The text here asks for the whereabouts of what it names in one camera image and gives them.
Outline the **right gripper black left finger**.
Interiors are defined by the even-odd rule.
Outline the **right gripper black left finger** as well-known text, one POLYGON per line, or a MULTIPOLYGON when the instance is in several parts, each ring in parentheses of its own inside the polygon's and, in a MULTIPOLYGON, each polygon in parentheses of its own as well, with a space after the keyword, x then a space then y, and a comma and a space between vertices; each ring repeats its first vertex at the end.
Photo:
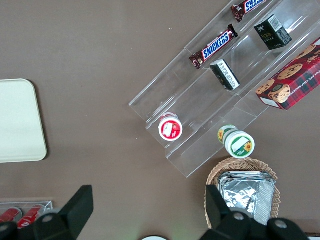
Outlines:
POLYGON ((47 213, 33 224, 34 237, 36 240, 76 240, 93 211, 93 188, 83 185, 58 213, 47 213))

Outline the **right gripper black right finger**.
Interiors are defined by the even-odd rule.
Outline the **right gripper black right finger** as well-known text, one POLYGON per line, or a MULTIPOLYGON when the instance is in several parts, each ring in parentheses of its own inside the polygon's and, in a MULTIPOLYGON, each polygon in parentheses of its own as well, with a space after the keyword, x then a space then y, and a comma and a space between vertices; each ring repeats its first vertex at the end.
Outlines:
POLYGON ((205 190, 205 206, 212 228, 201 239, 248 240, 251 219, 242 212, 231 211, 216 186, 207 185, 205 190))

